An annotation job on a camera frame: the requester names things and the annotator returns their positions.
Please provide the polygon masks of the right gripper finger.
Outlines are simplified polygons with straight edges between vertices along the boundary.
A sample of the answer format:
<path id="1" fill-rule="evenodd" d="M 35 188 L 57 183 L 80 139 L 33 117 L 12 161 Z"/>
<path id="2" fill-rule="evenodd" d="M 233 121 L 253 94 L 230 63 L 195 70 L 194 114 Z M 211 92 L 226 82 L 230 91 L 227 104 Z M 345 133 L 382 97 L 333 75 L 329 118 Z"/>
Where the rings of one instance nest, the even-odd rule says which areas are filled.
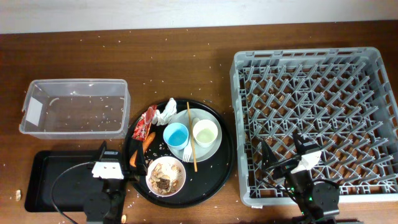
<path id="1" fill-rule="evenodd" d="M 320 151 L 320 146 L 315 141 L 305 139 L 298 133 L 293 133 L 293 140 L 298 154 L 310 154 Z"/>
<path id="2" fill-rule="evenodd" d="M 262 162 L 261 169 L 264 172 L 268 172 L 277 166 L 278 160 L 274 155 L 270 146 L 265 142 L 261 141 L 261 152 L 262 152 Z"/>

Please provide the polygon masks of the pink bowl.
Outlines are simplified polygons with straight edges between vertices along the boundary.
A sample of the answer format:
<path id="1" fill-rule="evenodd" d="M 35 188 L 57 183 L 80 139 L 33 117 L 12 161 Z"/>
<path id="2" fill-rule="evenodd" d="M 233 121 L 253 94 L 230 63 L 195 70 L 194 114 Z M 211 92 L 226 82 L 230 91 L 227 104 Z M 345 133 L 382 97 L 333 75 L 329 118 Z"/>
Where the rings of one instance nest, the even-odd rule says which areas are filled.
<path id="1" fill-rule="evenodd" d="M 148 167 L 146 184 L 157 197 L 171 197 L 182 190 L 186 176 L 185 168 L 178 159 L 164 156 Z"/>

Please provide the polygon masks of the orange carrot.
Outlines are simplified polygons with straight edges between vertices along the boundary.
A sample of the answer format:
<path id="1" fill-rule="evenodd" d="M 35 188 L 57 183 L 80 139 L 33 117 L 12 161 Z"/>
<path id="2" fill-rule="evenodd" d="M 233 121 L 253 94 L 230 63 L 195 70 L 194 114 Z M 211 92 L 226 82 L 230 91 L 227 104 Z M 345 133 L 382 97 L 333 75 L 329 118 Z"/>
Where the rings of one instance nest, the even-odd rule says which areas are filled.
<path id="1" fill-rule="evenodd" d="M 146 140 L 142 143 L 142 149 L 143 149 L 143 154 L 146 153 L 148 147 L 150 146 L 150 144 L 152 143 L 152 141 L 155 139 L 155 132 L 152 132 L 148 135 L 148 137 L 146 138 Z M 136 150 L 134 152 L 134 154 L 131 156 L 130 160 L 129 160 L 129 164 L 133 167 L 136 166 L 135 162 L 136 162 L 136 157 L 137 157 L 137 153 L 138 150 Z"/>

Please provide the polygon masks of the food scraps pile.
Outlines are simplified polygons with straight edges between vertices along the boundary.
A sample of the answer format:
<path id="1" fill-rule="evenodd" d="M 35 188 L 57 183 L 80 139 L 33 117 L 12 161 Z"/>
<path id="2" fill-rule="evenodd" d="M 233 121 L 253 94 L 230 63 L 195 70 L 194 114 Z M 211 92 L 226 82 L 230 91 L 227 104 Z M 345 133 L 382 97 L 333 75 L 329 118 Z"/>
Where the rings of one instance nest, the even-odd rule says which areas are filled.
<path id="1" fill-rule="evenodd" d="M 157 194 L 173 194 L 182 184 L 182 170 L 175 164 L 157 163 L 150 174 L 149 182 Z"/>

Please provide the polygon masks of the red snack wrapper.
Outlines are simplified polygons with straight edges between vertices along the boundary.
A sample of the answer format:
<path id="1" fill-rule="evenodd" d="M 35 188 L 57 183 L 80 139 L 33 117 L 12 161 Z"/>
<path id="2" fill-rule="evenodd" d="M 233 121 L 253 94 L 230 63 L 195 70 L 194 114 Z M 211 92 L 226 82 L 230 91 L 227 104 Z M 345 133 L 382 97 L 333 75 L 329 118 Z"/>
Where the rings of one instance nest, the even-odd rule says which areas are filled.
<path id="1" fill-rule="evenodd" d="M 136 127 L 134 128 L 134 132 L 132 138 L 138 141 L 145 141 L 149 135 L 150 127 L 152 125 L 152 120 L 155 116 L 155 111 L 157 109 L 157 105 L 151 105 L 148 109 L 141 114 Z"/>

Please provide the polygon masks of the blue cup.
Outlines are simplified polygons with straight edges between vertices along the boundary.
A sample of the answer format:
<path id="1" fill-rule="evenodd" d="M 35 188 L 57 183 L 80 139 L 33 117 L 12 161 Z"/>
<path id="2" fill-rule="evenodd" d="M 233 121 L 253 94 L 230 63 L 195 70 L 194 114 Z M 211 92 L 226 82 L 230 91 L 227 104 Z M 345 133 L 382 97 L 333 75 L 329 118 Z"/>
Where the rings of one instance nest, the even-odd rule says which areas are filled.
<path id="1" fill-rule="evenodd" d="M 182 123 L 171 123 L 163 132 L 163 139 L 170 150 L 180 151 L 188 144 L 189 132 Z"/>

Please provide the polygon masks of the white plastic fork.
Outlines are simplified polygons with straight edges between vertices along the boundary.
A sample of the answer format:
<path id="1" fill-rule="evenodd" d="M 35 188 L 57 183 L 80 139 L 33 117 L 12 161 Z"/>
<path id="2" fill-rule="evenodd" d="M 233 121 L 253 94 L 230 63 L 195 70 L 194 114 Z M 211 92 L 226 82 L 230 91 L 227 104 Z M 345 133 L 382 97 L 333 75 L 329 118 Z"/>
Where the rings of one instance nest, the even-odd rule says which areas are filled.
<path id="1" fill-rule="evenodd" d="M 190 158 L 192 156 L 192 141 L 189 140 L 188 144 L 185 146 L 184 150 L 183 150 L 183 157 L 182 157 L 182 161 L 183 162 L 189 162 Z"/>

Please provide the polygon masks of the white tissue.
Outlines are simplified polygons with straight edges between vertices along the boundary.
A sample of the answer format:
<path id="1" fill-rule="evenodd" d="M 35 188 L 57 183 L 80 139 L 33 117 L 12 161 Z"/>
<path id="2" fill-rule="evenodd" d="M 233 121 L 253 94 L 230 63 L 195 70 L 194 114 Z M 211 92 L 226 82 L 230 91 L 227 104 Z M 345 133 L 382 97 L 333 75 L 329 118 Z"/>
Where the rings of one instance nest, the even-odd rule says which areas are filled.
<path id="1" fill-rule="evenodd" d="M 152 124 L 156 126 L 163 126 L 169 124 L 170 120 L 177 114 L 177 102 L 170 98 L 167 102 L 163 112 L 155 110 L 154 118 L 152 119 Z"/>

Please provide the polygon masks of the wooden chopstick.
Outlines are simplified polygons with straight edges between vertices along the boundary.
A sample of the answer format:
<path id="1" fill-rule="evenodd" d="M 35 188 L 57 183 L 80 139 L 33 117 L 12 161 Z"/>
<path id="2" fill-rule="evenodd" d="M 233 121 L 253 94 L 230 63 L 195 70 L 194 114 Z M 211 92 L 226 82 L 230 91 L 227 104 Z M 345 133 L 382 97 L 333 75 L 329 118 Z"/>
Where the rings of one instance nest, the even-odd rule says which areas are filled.
<path id="1" fill-rule="evenodd" d="M 192 124 L 193 121 L 192 121 L 192 117 L 191 117 L 189 102 L 187 102 L 187 113 L 188 113 L 188 123 L 189 123 L 189 127 L 190 127 L 190 140 L 191 140 L 191 147 L 192 147 L 193 166 L 194 166 L 194 171 L 198 172 L 197 159 L 196 159 L 196 155 L 195 155 L 195 143 L 194 143 L 194 137 L 193 137 L 193 124 Z"/>

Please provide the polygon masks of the white cup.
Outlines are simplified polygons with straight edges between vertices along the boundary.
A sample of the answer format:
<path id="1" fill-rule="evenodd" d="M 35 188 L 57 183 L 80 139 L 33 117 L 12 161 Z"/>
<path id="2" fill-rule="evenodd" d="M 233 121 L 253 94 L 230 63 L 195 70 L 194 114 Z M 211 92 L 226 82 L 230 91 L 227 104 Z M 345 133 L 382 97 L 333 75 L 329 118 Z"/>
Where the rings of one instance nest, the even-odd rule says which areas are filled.
<path id="1" fill-rule="evenodd" d="M 209 119 L 193 120 L 193 137 L 201 147 L 210 147 L 218 136 L 217 125 Z"/>

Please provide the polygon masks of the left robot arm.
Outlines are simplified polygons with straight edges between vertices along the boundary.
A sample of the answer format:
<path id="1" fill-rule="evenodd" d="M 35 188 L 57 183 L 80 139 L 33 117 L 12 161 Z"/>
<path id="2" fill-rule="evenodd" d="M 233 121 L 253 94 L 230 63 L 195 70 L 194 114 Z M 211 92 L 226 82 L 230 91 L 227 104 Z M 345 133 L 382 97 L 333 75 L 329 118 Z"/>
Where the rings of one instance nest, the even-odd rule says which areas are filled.
<path id="1" fill-rule="evenodd" d="M 54 188 L 59 179 L 77 167 L 85 167 L 92 173 L 94 179 L 103 183 L 102 189 L 88 194 L 83 203 L 83 211 L 87 223 L 121 223 L 121 217 L 126 197 L 126 184 L 129 181 L 138 182 L 140 177 L 147 175 L 147 165 L 144 159 L 143 142 L 133 140 L 129 149 L 136 153 L 134 169 L 124 163 L 123 155 L 107 149 L 106 141 L 100 145 L 88 162 L 77 164 L 63 171 L 53 182 L 50 189 L 50 200 L 53 208 L 71 223 L 76 221 L 61 211 L 54 197 Z"/>

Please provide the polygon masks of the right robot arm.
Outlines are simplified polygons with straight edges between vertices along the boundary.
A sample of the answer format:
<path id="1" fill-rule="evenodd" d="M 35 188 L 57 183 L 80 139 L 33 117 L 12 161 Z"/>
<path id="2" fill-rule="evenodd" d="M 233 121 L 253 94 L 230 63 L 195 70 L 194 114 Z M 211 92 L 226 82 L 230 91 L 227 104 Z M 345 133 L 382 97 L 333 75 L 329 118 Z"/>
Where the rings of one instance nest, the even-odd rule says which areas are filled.
<path id="1" fill-rule="evenodd" d="M 262 175 L 272 174 L 273 179 L 284 179 L 281 190 L 295 202 L 301 216 L 293 217 L 292 223 L 336 223 L 340 213 L 338 202 L 340 186 L 327 179 L 312 179 L 310 170 L 321 157 L 321 147 L 298 133 L 293 133 L 296 155 L 283 161 L 277 160 L 270 146 L 261 142 Z"/>

